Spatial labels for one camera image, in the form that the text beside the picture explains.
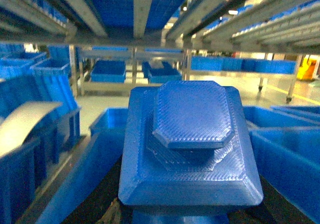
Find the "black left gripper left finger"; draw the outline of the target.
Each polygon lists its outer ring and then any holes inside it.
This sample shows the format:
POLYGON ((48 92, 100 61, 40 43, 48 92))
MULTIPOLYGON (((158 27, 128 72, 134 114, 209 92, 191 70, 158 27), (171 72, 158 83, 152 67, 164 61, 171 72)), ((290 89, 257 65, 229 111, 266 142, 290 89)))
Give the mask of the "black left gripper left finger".
POLYGON ((93 192, 69 214, 64 224, 131 224, 133 210, 118 199, 119 158, 93 192))

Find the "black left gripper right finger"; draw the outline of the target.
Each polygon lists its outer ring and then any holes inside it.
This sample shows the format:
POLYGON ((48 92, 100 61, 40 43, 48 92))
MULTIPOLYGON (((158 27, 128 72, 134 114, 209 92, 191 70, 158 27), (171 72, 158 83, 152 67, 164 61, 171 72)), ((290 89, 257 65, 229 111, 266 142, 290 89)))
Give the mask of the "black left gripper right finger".
POLYGON ((231 224, 311 224, 313 221, 287 201, 264 177, 260 177, 261 204, 228 214, 231 224))

